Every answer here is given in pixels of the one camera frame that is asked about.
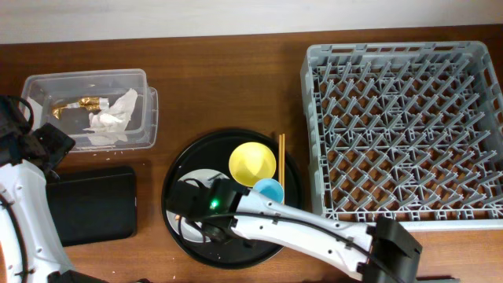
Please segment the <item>gold coffee sachet wrapper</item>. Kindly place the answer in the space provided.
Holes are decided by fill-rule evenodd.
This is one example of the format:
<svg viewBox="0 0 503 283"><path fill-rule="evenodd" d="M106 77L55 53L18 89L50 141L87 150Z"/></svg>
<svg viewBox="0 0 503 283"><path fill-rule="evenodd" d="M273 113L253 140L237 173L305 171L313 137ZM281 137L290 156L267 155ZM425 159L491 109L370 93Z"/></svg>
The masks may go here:
<svg viewBox="0 0 503 283"><path fill-rule="evenodd" d="M106 110L109 108L109 99L105 97L82 97L76 102L53 107L52 115L56 119L60 119L64 110L74 108L84 108L87 111Z"/></svg>

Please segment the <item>white tissue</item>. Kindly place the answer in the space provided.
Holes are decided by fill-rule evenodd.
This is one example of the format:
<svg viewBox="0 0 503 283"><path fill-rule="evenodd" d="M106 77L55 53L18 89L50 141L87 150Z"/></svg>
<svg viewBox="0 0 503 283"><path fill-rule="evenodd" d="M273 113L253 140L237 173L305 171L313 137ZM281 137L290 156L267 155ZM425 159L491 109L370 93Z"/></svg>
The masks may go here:
<svg viewBox="0 0 503 283"><path fill-rule="evenodd" d="M85 130L97 133L96 136L89 137L92 145L104 146L128 141L125 130L132 117L137 98L137 91L130 88L108 109L101 110L96 115L89 114L90 126Z"/></svg>

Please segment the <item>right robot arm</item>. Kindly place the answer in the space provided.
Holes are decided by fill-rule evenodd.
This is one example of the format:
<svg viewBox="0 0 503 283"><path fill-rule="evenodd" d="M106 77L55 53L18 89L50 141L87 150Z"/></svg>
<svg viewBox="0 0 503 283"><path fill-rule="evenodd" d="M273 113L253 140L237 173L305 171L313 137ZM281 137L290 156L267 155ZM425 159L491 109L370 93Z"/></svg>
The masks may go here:
<svg viewBox="0 0 503 283"><path fill-rule="evenodd" d="M399 222L375 225L327 219L284 205L231 179L206 187L178 181L163 192L163 206L204 239L265 241L302 252L362 282L415 282L421 244Z"/></svg>

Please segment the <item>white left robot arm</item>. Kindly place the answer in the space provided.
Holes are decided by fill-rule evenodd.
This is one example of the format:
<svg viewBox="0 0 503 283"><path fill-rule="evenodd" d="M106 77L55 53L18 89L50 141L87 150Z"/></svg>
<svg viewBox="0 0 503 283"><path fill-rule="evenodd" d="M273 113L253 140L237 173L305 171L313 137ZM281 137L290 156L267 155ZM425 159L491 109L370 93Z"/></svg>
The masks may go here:
<svg viewBox="0 0 503 283"><path fill-rule="evenodd" d="M33 127L21 97L1 98L1 248L8 282L94 282L76 271L57 234L46 176L75 141L50 123Z"/></svg>

